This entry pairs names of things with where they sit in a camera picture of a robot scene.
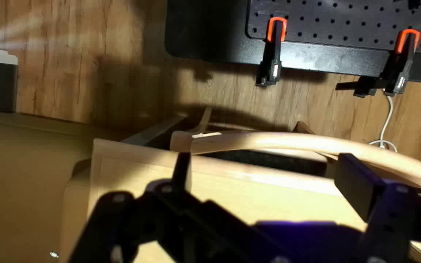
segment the orange clamp tip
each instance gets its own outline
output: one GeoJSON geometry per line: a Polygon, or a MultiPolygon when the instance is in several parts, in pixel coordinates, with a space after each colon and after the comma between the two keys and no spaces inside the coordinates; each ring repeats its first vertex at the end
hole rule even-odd
{"type": "Polygon", "coordinates": [[[396,49],[395,49],[396,54],[402,53],[402,49],[404,48],[404,43],[406,41],[408,34],[414,34],[416,36],[414,51],[417,49],[418,43],[420,42],[421,33],[415,29],[406,29],[406,30],[402,30],[399,33],[396,49]]]}
{"type": "Polygon", "coordinates": [[[269,20],[267,40],[269,42],[272,42],[272,30],[274,29],[274,22],[275,21],[280,21],[283,24],[282,25],[282,35],[280,37],[280,42],[283,42],[283,41],[285,41],[285,32],[287,31],[287,20],[285,18],[282,18],[282,17],[273,17],[269,20]]]}

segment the white cable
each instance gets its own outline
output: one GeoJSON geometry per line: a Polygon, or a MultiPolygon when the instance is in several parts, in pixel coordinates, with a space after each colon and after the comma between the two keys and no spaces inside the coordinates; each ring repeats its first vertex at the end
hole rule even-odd
{"type": "Polygon", "coordinates": [[[387,114],[387,118],[386,118],[386,121],[384,122],[383,128],[381,129],[381,133],[379,134],[379,140],[372,141],[368,144],[372,145],[372,144],[375,144],[375,143],[379,143],[379,147],[385,148],[384,143],[386,143],[388,145],[391,145],[394,148],[394,151],[397,153],[396,145],[394,145],[394,143],[391,143],[390,141],[384,140],[384,132],[386,131],[386,127],[387,127],[389,121],[391,120],[392,112],[394,110],[394,105],[392,104],[391,97],[386,96],[386,98],[389,102],[389,112],[387,114]]]}

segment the black clamp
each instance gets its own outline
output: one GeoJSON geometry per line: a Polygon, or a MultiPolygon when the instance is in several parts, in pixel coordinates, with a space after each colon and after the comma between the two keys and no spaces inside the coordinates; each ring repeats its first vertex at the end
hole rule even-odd
{"type": "Polygon", "coordinates": [[[266,39],[266,47],[259,73],[256,77],[256,85],[274,85],[280,80],[282,61],[280,61],[280,46],[285,40],[287,20],[282,17],[273,17],[269,20],[266,39]]]}
{"type": "Polygon", "coordinates": [[[389,56],[379,78],[362,76],[357,82],[338,83],[335,89],[353,89],[354,96],[361,98],[374,95],[379,88],[384,89],[384,94],[390,97],[396,93],[403,94],[420,37],[421,33],[414,29],[401,31],[394,53],[389,56]]]}

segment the black pegboard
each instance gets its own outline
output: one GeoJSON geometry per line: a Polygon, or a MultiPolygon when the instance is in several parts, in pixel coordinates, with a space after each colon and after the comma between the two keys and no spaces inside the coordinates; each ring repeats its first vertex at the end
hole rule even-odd
{"type": "Polygon", "coordinates": [[[252,38],[266,38],[274,16],[288,20],[285,40],[294,42],[394,50],[401,30],[421,32],[421,8],[407,0],[249,0],[248,10],[252,38]]]}

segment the wood grain surface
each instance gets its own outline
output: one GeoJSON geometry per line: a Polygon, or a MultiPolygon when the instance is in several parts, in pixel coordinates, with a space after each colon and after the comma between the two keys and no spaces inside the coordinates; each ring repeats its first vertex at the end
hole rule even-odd
{"type": "MultiPolygon", "coordinates": [[[[131,132],[174,113],[367,143],[379,137],[386,98],[334,91],[356,77],[284,70],[254,85],[256,66],[173,58],[164,48],[165,0],[0,0],[0,48],[19,58],[17,110],[131,132]]],[[[421,160],[421,83],[393,98],[385,138],[421,160]]]]}

